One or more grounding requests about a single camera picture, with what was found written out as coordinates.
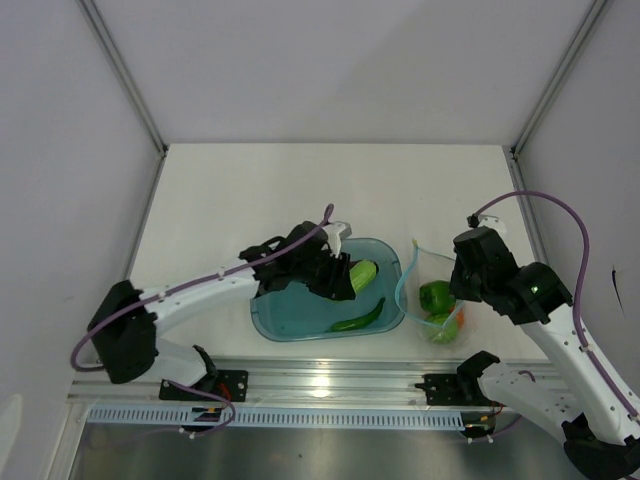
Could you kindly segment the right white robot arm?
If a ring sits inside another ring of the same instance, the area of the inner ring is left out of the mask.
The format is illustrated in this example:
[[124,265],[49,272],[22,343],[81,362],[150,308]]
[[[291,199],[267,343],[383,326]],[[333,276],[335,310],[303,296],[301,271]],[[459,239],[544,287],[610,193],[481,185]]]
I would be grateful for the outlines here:
[[639,397],[614,371],[588,330],[573,322],[577,302],[547,265],[520,266],[499,233],[468,230],[453,240],[450,287],[460,300],[484,302],[534,341],[572,396],[566,399],[480,351],[457,369],[468,403],[503,404],[553,436],[588,479],[622,479],[639,471]]

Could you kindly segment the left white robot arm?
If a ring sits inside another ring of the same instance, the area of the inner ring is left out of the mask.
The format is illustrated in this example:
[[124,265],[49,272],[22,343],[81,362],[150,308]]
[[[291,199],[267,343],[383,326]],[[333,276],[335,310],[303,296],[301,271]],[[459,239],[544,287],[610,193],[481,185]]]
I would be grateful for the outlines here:
[[317,297],[355,299],[351,258],[342,248],[350,234],[345,222],[304,221],[287,236],[250,246],[216,272],[183,284],[150,289],[129,280],[115,284],[88,326],[110,382],[126,384],[147,375],[181,383],[194,399],[209,398],[217,376],[205,350],[166,341],[164,334],[224,303],[259,298],[292,283]]

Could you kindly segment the green bell pepper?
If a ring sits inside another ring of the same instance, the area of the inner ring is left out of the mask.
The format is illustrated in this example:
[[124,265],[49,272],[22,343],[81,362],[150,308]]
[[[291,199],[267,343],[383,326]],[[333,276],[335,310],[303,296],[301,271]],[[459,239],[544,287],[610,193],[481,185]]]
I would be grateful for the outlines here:
[[456,299],[450,293],[449,282],[434,280],[424,283],[419,288],[419,302],[421,308],[431,315],[450,313]]

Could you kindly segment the clear zip top bag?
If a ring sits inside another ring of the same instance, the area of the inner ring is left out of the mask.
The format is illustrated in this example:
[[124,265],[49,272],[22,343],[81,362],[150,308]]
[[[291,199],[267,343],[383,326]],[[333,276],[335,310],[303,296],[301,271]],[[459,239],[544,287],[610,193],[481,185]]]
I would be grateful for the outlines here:
[[394,301],[428,344],[453,347],[465,334],[465,307],[450,290],[452,255],[428,250],[413,239],[411,259],[395,286]]

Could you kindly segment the light green custard apple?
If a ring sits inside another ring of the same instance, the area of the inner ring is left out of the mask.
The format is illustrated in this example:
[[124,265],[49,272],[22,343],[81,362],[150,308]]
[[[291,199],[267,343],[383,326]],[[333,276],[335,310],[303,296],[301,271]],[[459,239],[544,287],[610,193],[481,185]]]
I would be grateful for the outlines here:
[[459,326],[456,319],[449,319],[448,313],[432,315],[427,318],[424,326],[424,335],[434,344],[446,345],[452,343],[459,334]]

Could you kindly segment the light green bitter gourd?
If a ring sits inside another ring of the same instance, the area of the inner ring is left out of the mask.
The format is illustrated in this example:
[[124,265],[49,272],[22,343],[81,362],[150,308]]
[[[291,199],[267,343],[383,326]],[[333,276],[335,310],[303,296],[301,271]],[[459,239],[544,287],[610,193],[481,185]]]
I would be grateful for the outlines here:
[[349,277],[350,277],[351,286],[352,286],[352,288],[354,290],[354,293],[356,295],[358,295],[369,284],[371,284],[376,276],[358,276],[358,277],[354,277],[354,276],[350,275],[350,269],[349,269]]

